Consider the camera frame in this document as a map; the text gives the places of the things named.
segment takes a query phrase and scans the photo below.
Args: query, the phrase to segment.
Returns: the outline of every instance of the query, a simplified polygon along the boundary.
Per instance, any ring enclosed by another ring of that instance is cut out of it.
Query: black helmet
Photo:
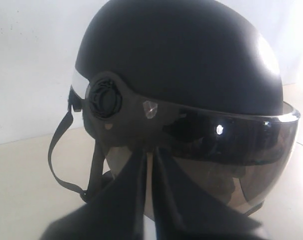
[[[198,188],[247,215],[283,172],[300,118],[283,102],[269,44],[214,0],[110,0],[81,42],[69,112],[49,161],[72,122],[72,106],[96,140],[92,172],[101,175],[106,158],[117,179],[143,151],[147,161],[179,167]],[[89,182],[84,200],[101,191],[98,175],[91,174],[96,183]],[[153,218],[151,207],[146,214]]]

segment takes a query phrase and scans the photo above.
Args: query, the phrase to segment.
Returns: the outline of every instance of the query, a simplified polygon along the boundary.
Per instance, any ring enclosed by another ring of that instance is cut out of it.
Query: white wall
[[[285,84],[293,81],[288,72],[301,55],[292,18],[299,1],[221,0],[271,43]],[[105,2],[0,0],[0,144],[55,131],[66,112],[83,34]],[[81,125],[78,114],[73,126]]]

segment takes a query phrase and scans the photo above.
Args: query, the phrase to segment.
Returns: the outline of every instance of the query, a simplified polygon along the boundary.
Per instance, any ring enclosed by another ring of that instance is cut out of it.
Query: black strap
[[[53,170],[53,164],[52,164],[52,154],[53,150],[58,143],[58,141],[61,139],[61,137],[64,135],[64,133],[67,131],[67,129],[72,125],[74,121],[73,115],[72,115],[72,107],[71,105],[68,105],[68,112],[64,116],[64,118],[61,120],[60,124],[58,125],[52,139],[49,145],[48,150],[48,164],[50,171],[56,181],[64,188],[74,191],[76,193],[80,194],[80,197],[87,203],[91,198],[93,198],[102,187],[102,173],[103,173],[103,167],[104,167],[104,159],[105,156],[102,152],[101,146],[98,143],[98,141],[95,142],[95,149],[94,154],[92,156],[92,162],[91,162],[91,169],[90,169],[90,177],[88,182],[88,188],[87,190],[83,190],[80,186],[66,182],[58,178]]]

